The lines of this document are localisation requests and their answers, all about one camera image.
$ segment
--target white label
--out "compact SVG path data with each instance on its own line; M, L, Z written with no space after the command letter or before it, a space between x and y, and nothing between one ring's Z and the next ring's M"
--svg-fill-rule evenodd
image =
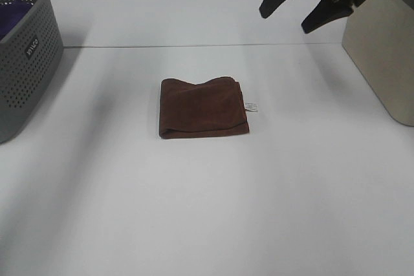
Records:
M251 112L258 112L259 108L255 103L245 103L245 110Z

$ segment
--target plastic basket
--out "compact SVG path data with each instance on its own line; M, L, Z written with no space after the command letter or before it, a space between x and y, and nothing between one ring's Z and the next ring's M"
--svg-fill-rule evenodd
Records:
M6 5L13 0L0 0ZM27 122L63 53L50 0L25 0L30 11L0 41L0 143Z

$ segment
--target beige box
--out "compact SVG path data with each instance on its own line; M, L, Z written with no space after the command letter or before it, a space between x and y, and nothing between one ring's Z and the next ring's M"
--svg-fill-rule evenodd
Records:
M414 126L414 9L367 0L349 17L342 44L390 115Z

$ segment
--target microfiber towel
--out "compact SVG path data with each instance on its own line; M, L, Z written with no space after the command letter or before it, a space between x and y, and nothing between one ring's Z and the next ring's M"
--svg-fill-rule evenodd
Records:
M0 5L0 40L23 19L31 8L31 3L20 0L8 5Z
M162 138L220 137L249 133L240 84L221 77L202 84L161 83Z

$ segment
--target purple cloth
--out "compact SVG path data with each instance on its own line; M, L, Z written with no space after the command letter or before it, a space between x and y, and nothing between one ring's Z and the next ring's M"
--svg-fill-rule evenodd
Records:
M31 8L31 3L20 0L8 5L0 5L0 40L23 19Z

